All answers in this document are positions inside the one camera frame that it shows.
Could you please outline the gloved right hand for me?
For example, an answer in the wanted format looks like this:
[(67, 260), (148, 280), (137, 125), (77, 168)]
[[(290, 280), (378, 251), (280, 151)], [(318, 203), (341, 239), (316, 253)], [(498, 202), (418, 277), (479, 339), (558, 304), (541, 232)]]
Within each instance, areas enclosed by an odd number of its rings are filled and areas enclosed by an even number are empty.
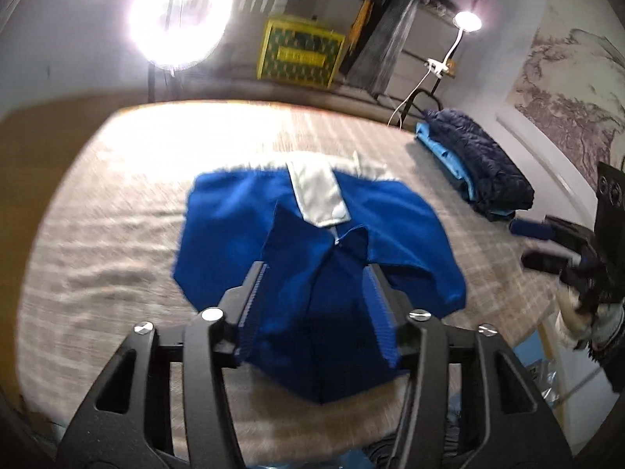
[(596, 313), (583, 313), (579, 294), (567, 287), (557, 299), (555, 333), (559, 343), (572, 351), (608, 345), (624, 324), (624, 305), (601, 304)]

